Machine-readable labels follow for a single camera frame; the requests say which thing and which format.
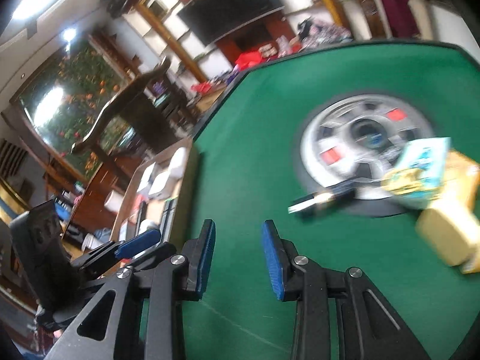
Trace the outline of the wooden chair far side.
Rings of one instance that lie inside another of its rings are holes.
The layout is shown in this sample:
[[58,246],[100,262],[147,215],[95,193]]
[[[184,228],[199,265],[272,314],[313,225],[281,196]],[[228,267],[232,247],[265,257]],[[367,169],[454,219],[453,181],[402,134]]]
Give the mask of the wooden chair far side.
[[388,38],[380,0],[334,0],[356,41]]

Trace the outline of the maroon cloth on chair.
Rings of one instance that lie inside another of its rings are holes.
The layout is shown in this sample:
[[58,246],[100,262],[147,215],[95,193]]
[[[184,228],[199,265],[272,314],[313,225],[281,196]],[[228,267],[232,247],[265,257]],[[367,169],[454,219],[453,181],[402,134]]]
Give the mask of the maroon cloth on chair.
[[394,38],[415,38],[420,35],[409,0],[382,0]]

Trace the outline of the cardboard box tray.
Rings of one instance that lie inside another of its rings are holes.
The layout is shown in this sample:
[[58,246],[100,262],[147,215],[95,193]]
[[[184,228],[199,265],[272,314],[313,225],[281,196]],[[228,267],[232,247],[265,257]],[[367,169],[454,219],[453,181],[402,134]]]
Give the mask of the cardboard box tray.
[[115,218],[110,239],[127,241],[157,225],[161,240],[180,250],[186,241],[199,152],[184,138],[134,172]]

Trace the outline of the dark wooden chair left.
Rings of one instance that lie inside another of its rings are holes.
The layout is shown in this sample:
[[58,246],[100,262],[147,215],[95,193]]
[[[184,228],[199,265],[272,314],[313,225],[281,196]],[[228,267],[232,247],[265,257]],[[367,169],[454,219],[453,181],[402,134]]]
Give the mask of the dark wooden chair left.
[[159,81],[164,84],[169,98],[174,103],[186,105],[185,92],[168,78],[167,71],[170,66],[171,59],[165,57],[154,69],[137,76],[118,92],[100,111],[93,127],[83,140],[72,145],[71,153],[78,155],[86,150],[92,151],[102,163],[111,167],[119,179],[124,180],[126,174],[114,164],[114,160],[100,146],[101,135],[115,117],[120,117],[130,125],[145,144],[156,153],[176,143],[178,137],[162,109],[156,107],[144,94],[149,83]]

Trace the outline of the red bag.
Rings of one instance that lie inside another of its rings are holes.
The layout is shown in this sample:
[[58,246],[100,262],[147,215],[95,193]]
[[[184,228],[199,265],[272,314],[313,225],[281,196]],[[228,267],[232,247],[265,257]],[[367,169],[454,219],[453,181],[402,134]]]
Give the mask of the red bag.
[[239,55],[239,57],[235,61],[235,67],[238,68],[239,71],[244,71],[263,62],[264,58],[258,50],[249,51],[241,53],[241,55]]

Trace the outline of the teal card with gold rings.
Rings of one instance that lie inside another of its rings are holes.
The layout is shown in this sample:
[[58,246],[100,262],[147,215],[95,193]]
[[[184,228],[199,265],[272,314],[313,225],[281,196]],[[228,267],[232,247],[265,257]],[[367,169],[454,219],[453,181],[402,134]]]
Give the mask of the teal card with gold rings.
[[402,206],[424,210],[442,184],[450,137],[409,141],[391,170],[381,180],[381,188]]

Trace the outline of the patterned fabric pile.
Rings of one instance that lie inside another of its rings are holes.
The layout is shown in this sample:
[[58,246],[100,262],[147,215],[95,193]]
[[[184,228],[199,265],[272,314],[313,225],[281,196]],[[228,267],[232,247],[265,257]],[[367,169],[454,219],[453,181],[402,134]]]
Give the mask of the patterned fabric pile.
[[300,43],[307,49],[317,49],[327,44],[348,43],[354,40],[348,29],[315,17],[309,17],[298,23],[297,29]]

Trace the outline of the white pill bottle red text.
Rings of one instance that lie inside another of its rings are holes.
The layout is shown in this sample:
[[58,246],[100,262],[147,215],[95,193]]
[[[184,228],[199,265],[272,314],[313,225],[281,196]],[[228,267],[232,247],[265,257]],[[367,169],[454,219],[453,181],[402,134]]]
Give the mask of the white pill bottle red text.
[[184,173],[186,167],[188,150],[185,147],[180,147],[176,150],[174,155],[170,160],[168,166],[168,180],[171,182],[180,180]]

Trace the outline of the black curved television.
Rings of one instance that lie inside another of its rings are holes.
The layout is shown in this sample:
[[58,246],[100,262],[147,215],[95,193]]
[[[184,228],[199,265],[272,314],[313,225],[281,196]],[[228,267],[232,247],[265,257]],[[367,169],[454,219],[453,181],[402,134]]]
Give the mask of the black curved television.
[[190,0],[177,15],[207,46],[282,8],[281,0]]

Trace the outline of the yellow round jar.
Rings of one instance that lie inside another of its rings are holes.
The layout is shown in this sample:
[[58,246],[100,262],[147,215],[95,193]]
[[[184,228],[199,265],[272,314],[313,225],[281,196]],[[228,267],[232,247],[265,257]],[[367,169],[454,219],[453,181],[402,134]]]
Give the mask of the yellow round jar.
[[448,267],[464,275],[479,273],[479,217],[475,200],[440,197],[433,200],[416,222],[418,234]]

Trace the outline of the black gold lipstick box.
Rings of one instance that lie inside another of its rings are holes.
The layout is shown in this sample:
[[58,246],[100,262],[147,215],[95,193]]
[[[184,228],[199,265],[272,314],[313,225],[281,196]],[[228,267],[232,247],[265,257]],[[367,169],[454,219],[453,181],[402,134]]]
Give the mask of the black gold lipstick box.
[[289,204],[289,215],[312,215],[321,211],[328,211],[332,206],[344,205],[356,196],[355,188],[323,189],[320,192],[310,193],[294,200]]

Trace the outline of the yellow cracker packet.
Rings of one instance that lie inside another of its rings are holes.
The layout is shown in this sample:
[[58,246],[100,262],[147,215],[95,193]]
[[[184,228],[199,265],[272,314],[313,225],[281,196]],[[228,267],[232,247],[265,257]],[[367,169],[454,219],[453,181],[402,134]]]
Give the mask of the yellow cracker packet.
[[448,152],[441,197],[455,198],[473,211],[479,189],[479,164],[456,150]]

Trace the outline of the white USB charger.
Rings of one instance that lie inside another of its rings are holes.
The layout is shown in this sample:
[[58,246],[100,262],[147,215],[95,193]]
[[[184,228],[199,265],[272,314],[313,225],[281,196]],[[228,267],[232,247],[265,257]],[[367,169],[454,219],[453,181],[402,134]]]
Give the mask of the white USB charger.
[[169,198],[175,188],[176,181],[168,180],[168,169],[157,174],[152,182],[151,188],[148,192],[149,199],[164,200]]

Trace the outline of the round mahjong table centre panel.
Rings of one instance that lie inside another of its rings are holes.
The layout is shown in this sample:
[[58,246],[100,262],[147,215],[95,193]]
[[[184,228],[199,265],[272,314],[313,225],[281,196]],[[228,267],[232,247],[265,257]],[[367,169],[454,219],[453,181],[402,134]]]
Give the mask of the round mahjong table centre panel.
[[426,115],[385,92],[347,93],[313,109],[295,136],[293,168],[308,193],[351,180],[352,215],[390,217],[406,208],[381,187],[409,141],[434,137]]

